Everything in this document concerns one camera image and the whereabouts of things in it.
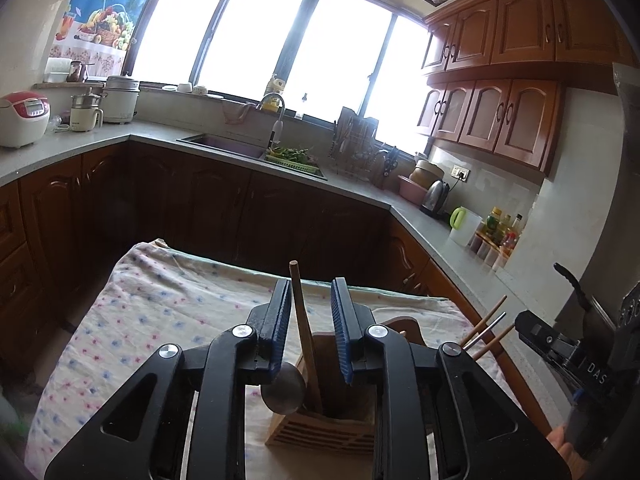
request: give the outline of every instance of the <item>silver bolt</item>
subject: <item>silver bolt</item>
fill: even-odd
[[[458,343],[444,343],[442,351],[449,357],[457,357],[462,354],[462,348]]]
[[[162,345],[158,349],[158,353],[160,354],[160,357],[164,359],[169,359],[175,356],[178,353],[178,350],[179,348],[174,344]]]
[[[389,330],[386,328],[386,326],[371,325],[367,329],[367,332],[369,332],[369,335],[372,336],[372,337],[381,338],[381,337],[384,337],[385,335],[387,335],[389,333]]]
[[[254,329],[249,325],[235,326],[231,333],[236,337],[248,337],[253,333]]]

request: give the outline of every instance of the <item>wall socket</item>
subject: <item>wall socket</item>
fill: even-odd
[[[462,182],[466,182],[469,178],[469,170],[467,168],[462,168],[461,166],[454,166],[451,170],[451,176]]]

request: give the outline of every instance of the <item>kettle handle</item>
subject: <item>kettle handle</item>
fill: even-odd
[[[451,213],[451,218],[449,219],[449,224],[453,229],[460,229],[462,221],[465,219],[465,214],[466,209],[463,207],[454,209],[453,213]]]

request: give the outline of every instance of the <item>wooden stick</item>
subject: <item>wooden stick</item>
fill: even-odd
[[[296,307],[296,319],[298,320],[298,333],[300,334],[300,346],[306,368],[306,403],[308,409],[322,415],[322,397],[318,383],[318,371],[316,370],[316,356],[314,354],[314,340],[311,335],[311,327],[306,316],[305,300],[302,296],[302,282],[300,281],[300,268],[298,262],[289,262],[291,274],[291,286],[293,288],[293,301]]]
[[[507,299],[507,296],[504,295],[502,297],[502,299],[500,301],[498,301],[498,303],[491,309],[491,311],[486,316],[484,316],[482,318],[480,323],[478,323],[474,327],[474,329],[471,332],[469,332],[469,334],[467,334],[462,341],[460,341],[460,346],[466,345],[469,341],[471,341],[471,338],[473,336],[475,336],[478,332],[480,332],[482,330],[482,328],[486,325],[486,322],[491,319],[491,316],[496,313],[496,311],[502,306],[502,304],[504,303],[504,301],[506,299]]]
[[[496,337],[491,339],[491,341],[489,341],[489,344],[487,346],[485,346],[481,351],[479,351],[476,355],[474,355],[474,361],[478,361],[479,358],[481,358],[484,354],[486,354],[489,350],[491,350],[491,348],[496,346],[500,342],[500,339],[502,339],[509,332],[511,332],[511,330],[513,330],[513,327],[515,327],[515,326],[516,326],[515,323],[511,323],[507,328],[505,328],[502,332],[500,332]]]

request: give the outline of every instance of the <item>countertop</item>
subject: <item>countertop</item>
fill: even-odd
[[[54,162],[126,140],[146,142],[186,153],[194,153],[214,160],[237,164],[251,170],[288,178],[388,209],[430,254],[480,315],[484,316],[505,294],[508,298],[502,308],[508,313],[508,320],[503,322],[504,325],[513,320],[517,313],[526,310],[524,304],[490,267],[482,263],[468,249],[449,239],[449,229],[446,225],[421,213],[414,204],[407,202],[399,195],[382,191],[367,182],[335,174],[328,168],[322,168],[327,177],[327,180],[324,181],[274,166],[268,162],[177,141],[177,139],[189,135],[193,135],[190,130],[143,121],[134,121],[129,124],[105,124],[88,133],[46,134],[30,146],[17,150],[0,149],[0,186]],[[502,344],[539,401],[551,426],[561,424],[568,416],[570,405],[550,369],[535,352],[519,341],[515,331],[512,331],[502,341]]]

